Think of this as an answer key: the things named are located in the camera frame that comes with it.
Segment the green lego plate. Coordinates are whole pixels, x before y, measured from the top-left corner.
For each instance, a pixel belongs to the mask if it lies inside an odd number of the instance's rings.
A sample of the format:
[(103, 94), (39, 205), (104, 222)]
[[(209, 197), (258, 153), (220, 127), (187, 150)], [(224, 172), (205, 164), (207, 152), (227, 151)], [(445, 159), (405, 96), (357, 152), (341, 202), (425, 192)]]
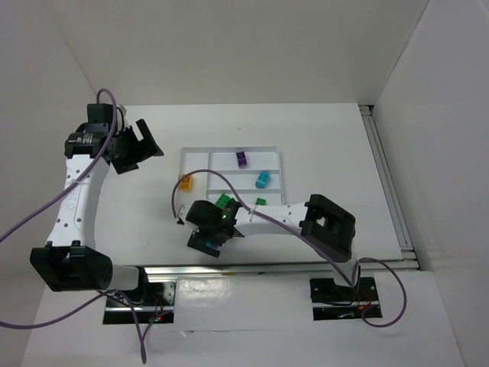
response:
[(226, 207), (226, 205), (230, 202), (234, 202), (235, 199), (232, 198), (231, 196), (228, 196), (226, 194), (222, 194), (215, 202), (215, 205), (219, 208), (219, 209), (224, 209)]

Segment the yellow orange printed lego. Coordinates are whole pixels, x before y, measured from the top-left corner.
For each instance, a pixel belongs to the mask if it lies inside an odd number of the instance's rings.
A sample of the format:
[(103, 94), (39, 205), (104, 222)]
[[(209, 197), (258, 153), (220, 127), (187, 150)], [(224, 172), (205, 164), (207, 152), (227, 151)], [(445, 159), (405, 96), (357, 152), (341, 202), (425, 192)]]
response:
[(193, 176), (184, 174), (181, 177), (181, 181), (179, 183), (179, 190), (184, 192), (190, 192), (193, 189)]

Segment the teal square lego block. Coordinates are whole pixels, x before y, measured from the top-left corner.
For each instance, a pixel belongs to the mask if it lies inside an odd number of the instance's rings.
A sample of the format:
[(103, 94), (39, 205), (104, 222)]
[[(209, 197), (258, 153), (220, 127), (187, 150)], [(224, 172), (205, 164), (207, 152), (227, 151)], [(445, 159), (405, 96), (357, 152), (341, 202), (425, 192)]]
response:
[(262, 171), (259, 173), (255, 181), (255, 187), (263, 190), (267, 187), (269, 180), (270, 180), (270, 174), (266, 171)]

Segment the purple rounded lego block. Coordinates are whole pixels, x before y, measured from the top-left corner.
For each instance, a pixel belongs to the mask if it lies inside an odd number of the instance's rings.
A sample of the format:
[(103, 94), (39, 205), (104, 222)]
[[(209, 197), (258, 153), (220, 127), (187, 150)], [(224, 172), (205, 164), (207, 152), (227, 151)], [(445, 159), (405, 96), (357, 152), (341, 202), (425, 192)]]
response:
[(239, 169), (245, 169), (248, 167), (248, 159), (244, 151), (236, 151), (236, 160)]

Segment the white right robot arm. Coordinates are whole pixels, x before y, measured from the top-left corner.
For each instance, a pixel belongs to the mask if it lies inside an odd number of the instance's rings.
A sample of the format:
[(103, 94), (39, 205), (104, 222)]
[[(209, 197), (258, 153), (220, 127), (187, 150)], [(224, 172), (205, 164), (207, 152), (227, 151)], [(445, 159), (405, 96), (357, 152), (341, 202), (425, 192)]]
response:
[(308, 245), (333, 268), (334, 282), (358, 286), (358, 261), (353, 251), (356, 218), (320, 194), (298, 204), (251, 205), (239, 198), (223, 207), (207, 200), (181, 206), (178, 223), (193, 229), (187, 246), (218, 258), (229, 240), (253, 235), (289, 235)]

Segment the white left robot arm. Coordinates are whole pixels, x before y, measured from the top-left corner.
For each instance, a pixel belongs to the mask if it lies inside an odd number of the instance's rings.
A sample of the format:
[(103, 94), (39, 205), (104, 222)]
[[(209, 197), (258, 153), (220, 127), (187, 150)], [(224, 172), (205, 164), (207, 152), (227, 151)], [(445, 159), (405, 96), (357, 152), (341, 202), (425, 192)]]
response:
[(163, 154), (145, 120), (136, 122), (142, 135), (137, 138), (125, 115), (124, 106), (89, 104), (87, 122), (65, 142), (69, 193), (60, 201), (45, 246), (33, 248), (30, 255), (31, 265), (52, 291), (133, 291), (144, 277), (141, 268), (116, 265), (96, 251), (96, 214), (109, 169), (124, 174)]

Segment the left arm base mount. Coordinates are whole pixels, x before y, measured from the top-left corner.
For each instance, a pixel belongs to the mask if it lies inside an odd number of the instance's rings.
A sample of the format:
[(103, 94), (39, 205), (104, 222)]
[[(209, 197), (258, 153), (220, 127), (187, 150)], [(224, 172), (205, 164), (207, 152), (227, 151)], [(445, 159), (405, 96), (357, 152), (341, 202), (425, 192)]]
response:
[[(176, 300), (175, 280), (145, 282), (133, 291), (125, 291), (134, 306), (138, 322), (171, 324), (174, 322), (174, 302)], [(104, 325), (134, 324), (129, 302), (120, 294), (107, 297), (102, 323)]]

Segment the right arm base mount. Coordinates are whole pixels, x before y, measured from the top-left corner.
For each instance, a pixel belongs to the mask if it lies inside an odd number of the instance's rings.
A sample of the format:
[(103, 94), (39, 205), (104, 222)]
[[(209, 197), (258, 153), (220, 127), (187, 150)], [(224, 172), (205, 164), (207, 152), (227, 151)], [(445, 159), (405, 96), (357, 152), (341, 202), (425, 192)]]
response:
[(353, 320), (381, 318), (382, 311), (373, 277), (362, 277), (357, 288), (341, 287), (332, 278), (312, 278), (309, 280), (313, 319)]

